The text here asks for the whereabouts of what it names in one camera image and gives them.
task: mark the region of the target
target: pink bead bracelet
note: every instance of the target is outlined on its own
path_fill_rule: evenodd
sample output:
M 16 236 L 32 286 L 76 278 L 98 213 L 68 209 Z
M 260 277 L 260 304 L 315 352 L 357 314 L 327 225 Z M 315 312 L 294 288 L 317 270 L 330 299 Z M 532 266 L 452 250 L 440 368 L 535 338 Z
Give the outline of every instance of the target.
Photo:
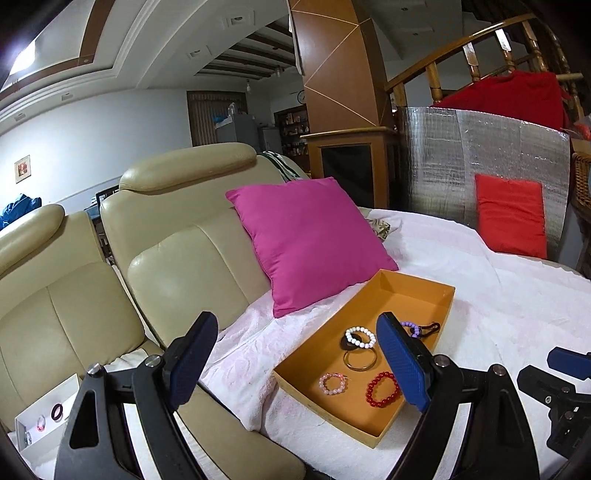
M 335 390 L 329 390 L 328 388 L 326 388 L 326 381 L 331 378 L 331 377 L 336 377 L 338 379 L 340 379 L 340 387 L 335 389 Z M 339 393 L 342 393 L 345 391 L 345 385 L 346 385 L 346 379 L 347 377 L 344 376 L 343 374 L 324 374 L 322 375 L 322 377 L 320 377 L 320 381 L 318 381 L 318 386 L 320 387 L 320 389 L 324 392 L 325 395 L 336 395 Z

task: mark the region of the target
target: bookshelf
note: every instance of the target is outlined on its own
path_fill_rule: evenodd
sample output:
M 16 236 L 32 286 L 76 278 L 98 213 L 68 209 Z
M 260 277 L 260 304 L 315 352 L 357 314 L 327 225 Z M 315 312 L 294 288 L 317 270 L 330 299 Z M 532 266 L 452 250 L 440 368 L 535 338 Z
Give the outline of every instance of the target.
M 306 173 L 310 172 L 308 144 L 301 135 L 310 133 L 308 110 L 305 105 L 275 112 L 275 126 L 281 134 L 281 148 L 286 157 L 290 157 Z

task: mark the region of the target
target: refrigerator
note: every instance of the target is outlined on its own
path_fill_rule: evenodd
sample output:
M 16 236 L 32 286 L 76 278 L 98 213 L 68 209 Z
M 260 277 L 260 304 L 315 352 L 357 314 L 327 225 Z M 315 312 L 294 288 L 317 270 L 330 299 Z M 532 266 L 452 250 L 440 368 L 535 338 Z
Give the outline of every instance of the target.
M 216 138 L 218 143 L 246 143 L 261 153 L 256 123 L 247 113 L 235 113 L 216 124 Z

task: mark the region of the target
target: wooden railing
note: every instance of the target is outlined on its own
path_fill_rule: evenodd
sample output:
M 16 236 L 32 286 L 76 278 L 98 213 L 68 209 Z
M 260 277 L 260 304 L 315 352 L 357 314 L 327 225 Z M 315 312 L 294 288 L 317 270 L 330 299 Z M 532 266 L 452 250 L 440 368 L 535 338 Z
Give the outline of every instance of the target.
M 427 79 L 429 87 L 431 89 L 431 98 L 434 103 L 439 103 L 443 99 L 443 91 L 441 89 L 441 82 L 439 80 L 439 73 L 437 71 L 437 64 L 447 60 L 449 57 L 463 51 L 466 56 L 468 68 L 470 69 L 470 76 L 472 77 L 472 83 L 478 82 L 483 78 L 496 76 L 504 72 L 513 72 L 517 66 L 527 62 L 529 70 L 531 72 L 547 72 L 548 66 L 544 61 L 544 57 L 540 51 L 538 40 L 535 36 L 534 30 L 531 28 L 530 20 L 534 19 L 534 14 L 525 14 L 518 17 L 509 18 L 505 21 L 486 27 L 484 30 L 480 30 L 467 37 L 460 38 L 438 50 L 424 59 L 418 61 L 415 65 L 407 68 L 401 74 L 395 76 L 386 84 L 386 91 L 394 95 L 394 102 L 397 107 L 408 106 L 406 89 L 404 85 L 411 80 L 415 79 L 423 73 L 427 73 Z M 511 25 L 521 24 L 525 38 L 527 39 L 526 48 L 528 54 L 519 59 L 514 59 L 511 51 L 509 40 L 505 34 L 505 28 Z M 558 38 L 552 33 L 552 31 L 545 27 L 550 35 L 550 38 L 557 50 L 558 57 L 562 66 L 562 70 L 565 73 L 556 75 L 559 82 L 567 83 L 571 95 L 571 101 L 569 108 L 574 112 L 577 119 L 583 117 L 583 109 L 579 100 L 575 80 L 583 79 L 583 75 L 580 73 L 571 73 L 569 64 L 566 60 L 566 56 L 560 47 Z M 505 65 L 488 73 L 484 77 L 480 75 L 480 68 L 478 64 L 478 58 L 474 50 L 474 45 L 481 42 L 489 37 L 496 37 L 496 40 L 501 48 L 501 53 L 505 59 Z

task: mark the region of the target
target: gold bangle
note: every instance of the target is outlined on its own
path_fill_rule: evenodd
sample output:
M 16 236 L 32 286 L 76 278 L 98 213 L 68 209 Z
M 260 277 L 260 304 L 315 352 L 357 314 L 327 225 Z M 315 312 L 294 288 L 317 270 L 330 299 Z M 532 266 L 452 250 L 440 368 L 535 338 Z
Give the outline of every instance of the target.
M 346 351 L 345 354 L 343 355 L 343 361 L 345 362 L 345 365 L 347 365 L 347 368 L 353 370 L 354 372 L 365 372 L 365 371 L 369 370 L 370 368 L 372 368 L 376 364 L 376 362 L 378 361 L 378 354 L 376 353 L 374 347 L 362 348 L 360 350 L 363 350 L 363 351 L 371 350 L 374 353 L 374 360 L 367 367 L 357 368 L 349 363 L 349 354 L 351 352 L 354 352 L 355 350 Z

